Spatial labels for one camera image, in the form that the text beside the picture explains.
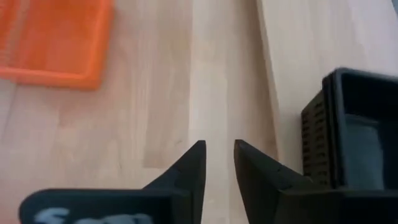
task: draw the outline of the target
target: orange plastic tray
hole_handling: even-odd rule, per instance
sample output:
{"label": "orange plastic tray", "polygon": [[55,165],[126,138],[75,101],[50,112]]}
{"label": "orange plastic tray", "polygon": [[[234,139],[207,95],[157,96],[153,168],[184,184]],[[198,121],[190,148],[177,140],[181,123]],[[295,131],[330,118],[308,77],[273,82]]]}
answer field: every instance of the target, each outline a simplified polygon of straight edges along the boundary
{"label": "orange plastic tray", "polygon": [[97,88],[112,12],[112,0],[0,0],[0,77]]}

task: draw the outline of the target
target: black container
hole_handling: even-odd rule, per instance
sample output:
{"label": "black container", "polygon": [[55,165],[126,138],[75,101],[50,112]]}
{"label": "black container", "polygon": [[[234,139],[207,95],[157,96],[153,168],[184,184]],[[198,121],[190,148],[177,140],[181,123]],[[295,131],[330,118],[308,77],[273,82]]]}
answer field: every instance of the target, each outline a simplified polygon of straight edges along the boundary
{"label": "black container", "polygon": [[304,175],[328,188],[398,189],[398,79],[339,68],[302,111]]}

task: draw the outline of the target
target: light wood grain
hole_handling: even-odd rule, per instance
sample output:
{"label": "light wood grain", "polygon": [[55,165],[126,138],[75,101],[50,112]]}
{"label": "light wood grain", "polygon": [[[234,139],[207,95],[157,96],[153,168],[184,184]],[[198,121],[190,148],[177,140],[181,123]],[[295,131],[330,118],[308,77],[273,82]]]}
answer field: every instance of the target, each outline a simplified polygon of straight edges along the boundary
{"label": "light wood grain", "polygon": [[259,0],[280,161],[301,171],[300,112],[345,66],[398,75],[391,0]]}
{"label": "light wood grain", "polygon": [[203,223],[247,223],[233,141],[276,157],[255,0],[118,0],[97,91],[0,82],[0,222],[49,187],[139,189],[207,142]]}

